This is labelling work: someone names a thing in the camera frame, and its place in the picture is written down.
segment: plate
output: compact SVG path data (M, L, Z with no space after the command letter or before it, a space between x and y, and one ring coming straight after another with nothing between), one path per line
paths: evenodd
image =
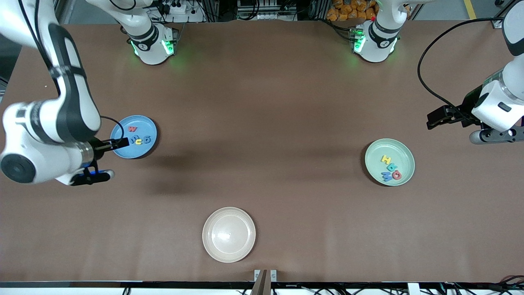
M129 138L129 146L114 150L115 154L125 159L136 159L147 154L157 141L157 126L150 118L143 115L132 115L120 121L124 127L124 137ZM111 132L112 139L122 136L120 126L116 125Z
M202 230L202 241L208 254L224 263L246 257L255 245L255 224L243 210L235 207L218 209L209 216Z
M397 186L408 182L415 173L413 154L400 141L384 138L366 150L366 168L378 182Z

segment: yellow floor line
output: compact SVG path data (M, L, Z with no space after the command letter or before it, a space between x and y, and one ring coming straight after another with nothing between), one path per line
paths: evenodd
M473 9L471 0L464 0L464 5L466 5L467 14L470 16L470 19L476 19L477 16L475 15L475 10Z

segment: brown table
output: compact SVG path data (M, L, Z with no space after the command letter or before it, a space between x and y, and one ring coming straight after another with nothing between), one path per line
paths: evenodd
M142 160L107 154L93 186L0 176L0 280L499 281L522 273L522 144L475 146L474 128L428 131L442 105L416 64L455 22L408 22L369 64L327 25L188 24L176 57L147 66L116 25L70 26L103 115L147 115L161 143ZM500 30L471 24L428 54L423 75L459 104L510 60ZM2 111L56 97L24 48ZM100 138L113 124L104 121ZM366 145L394 138L417 168L401 187L363 171ZM214 261L202 226L216 209L257 227L242 261Z

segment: green plate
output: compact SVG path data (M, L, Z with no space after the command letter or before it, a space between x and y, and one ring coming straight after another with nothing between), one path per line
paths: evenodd
M371 176L389 186L404 184L415 173L413 154L407 146L394 139L373 142L366 150L365 162Z

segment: table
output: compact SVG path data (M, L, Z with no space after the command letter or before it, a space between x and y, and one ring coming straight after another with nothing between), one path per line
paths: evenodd
M103 115L153 118L161 143L141 160L105 155L93 186L25 186L0 176L0 280L499 281L522 273L521 144L475 146L473 127L432 131L442 105L419 84L423 49L456 22L407 22L381 64L317 22L188 24L178 55L147 66L117 25L68 26ZM464 95L511 59L502 32L471 24L428 53L423 75ZM56 97L24 48L2 111ZM113 123L103 122L101 139ZM371 181L370 142L416 159L409 183ZM257 227L242 261L214 261L202 227L216 209Z

